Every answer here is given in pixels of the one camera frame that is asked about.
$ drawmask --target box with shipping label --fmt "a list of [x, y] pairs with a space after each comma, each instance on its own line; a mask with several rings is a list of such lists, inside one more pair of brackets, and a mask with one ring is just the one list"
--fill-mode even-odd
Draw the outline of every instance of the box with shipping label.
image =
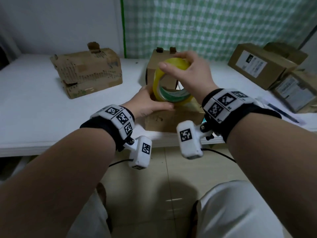
[[272, 88], [272, 93], [294, 113], [317, 112], [317, 75], [293, 71]]
[[122, 84], [118, 55], [110, 48], [100, 49], [96, 42], [87, 45], [89, 51], [50, 58], [71, 99]]
[[298, 65], [308, 57], [307, 53], [282, 42], [269, 42], [264, 46], [263, 49], [276, 53]]
[[[170, 50], [164, 50], [161, 47], [158, 47], [153, 50], [149, 63], [146, 67], [146, 74], [145, 74], [145, 82], [146, 84], [153, 85], [154, 82], [154, 73], [155, 70], [158, 68], [159, 62], [163, 62], [166, 59], [172, 58], [176, 53], [175, 47], [170, 47]], [[160, 84], [162, 87], [167, 89], [176, 89], [177, 87], [177, 80], [169, 75], [165, 75], [164, 78], [161, 79]]]
[[268, 90], [283, 73], [294, 70], [297, 64], [252, 43], [243, 43], [236, 47], [228, 66]]
[[196, 99], [189, 103], [176, 106], [174, 110], [154, 112], [145, 117], [145, 130], [176, 133], [176, 127], [180, 122], [191, 120], [195, 125], [201, 124], [205, 112]]

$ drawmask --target person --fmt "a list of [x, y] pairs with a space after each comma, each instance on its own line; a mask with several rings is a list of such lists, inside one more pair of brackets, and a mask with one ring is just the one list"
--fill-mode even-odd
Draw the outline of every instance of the person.
[[[208, 63], [192, 51], [175, 56], [191, 66], [180, 70], [163, 62], [160, 69], [201, 104], [218, 89]], [[150, 92], [151, 87], [143, 87], [122, 106], [135, 118], [173, 108], [151, 100]], [[283, 237], [280, 222], [293, 237], [315, 237], [317, 135], [273, 116], [249, 113], [226, 142], [251, 183], [231, 181], [207, 192], [197, 204], [196, 237]], [[81, 237], [79, 230], [74, 235], [74, 224], [85, 222], [82, 213], [99, 216], [93, 223], [105, 220], [102, 205], [93, 211], [94, 189], [115, 149], [105, 130], [81, 128], [38, 156], [0, 186], [1, 237]], [[93, 232], [109, 237], [105, 224], [90, 228], [86, 237]]]

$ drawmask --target cardboard box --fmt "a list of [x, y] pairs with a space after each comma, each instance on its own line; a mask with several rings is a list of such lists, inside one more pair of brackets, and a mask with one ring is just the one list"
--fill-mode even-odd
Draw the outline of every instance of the cardboard box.
[[252, 43], [238, 44], [228, 65], [264, 90], [268, 90], [284, 73], [297, 67], [292, 61]]
[[154, 112], [145, 117], [145, 130], [176, 133], [176, 127], [180, 122], [191, 120], [198, 125], [204, 119], [205, 112], [196, 99], [189, 103], [175, 107], [174, 110]]
[[[158, 63], [163, 62], [166, 59], [172, 58], [176, 53], [175, 47], [170, 47], [170, 50], [163, 50], [163, 48], [158, 47], [153, 50], [152, 56], [149, 60], [149, 63], [146, 68], [145, 74], [145, 82], [146, 84], [152, 85], [154, 82], [154, 73], [158, 68]], [[169, 75], [166, 75], [163, 79], [161, 79], [161, 86], [167, 89], [176, 89], [177, 80]]]
[[294, 113], [317, 112], [317, 75], [293, 71], [272, 88], [272, 93]]
[[264, 46], [263, 49], [269, 52], [276, 53], [298, 65], [301, 64], [308, 57], [307, 53], [282, 42], [269, 42]]
[[71, 99], [122, 84], [118, 55], [110, 48], [100, 49], [96, 42], [87, 45], [89, 51], [50, 58]]

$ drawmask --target white pants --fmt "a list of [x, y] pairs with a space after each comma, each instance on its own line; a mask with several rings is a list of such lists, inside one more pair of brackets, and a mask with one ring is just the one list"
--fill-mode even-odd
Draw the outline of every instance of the white pants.
[[[197, 204], [197, 238], [282, 238], [283, 228], [267, 203], [247, 181], [216, 185]], [[107, 212], [95, 191], [67, 238], [108, 237]]]

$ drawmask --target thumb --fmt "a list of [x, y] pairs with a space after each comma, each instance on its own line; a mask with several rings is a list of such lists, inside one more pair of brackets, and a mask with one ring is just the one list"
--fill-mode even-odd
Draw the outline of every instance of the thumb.
[[160, 110], [169, 110], [173, 108], [174, 108], [174, 104], [172, 103], [154, 101], [154, 104], [152, 106], [152, 111], [155, 112]]
[[184, 70], [181, 70], [168, 62], [160, 62], [158, 66], [164, 73], [170, 74], [179, 81], [181, 81], [184, 77]]

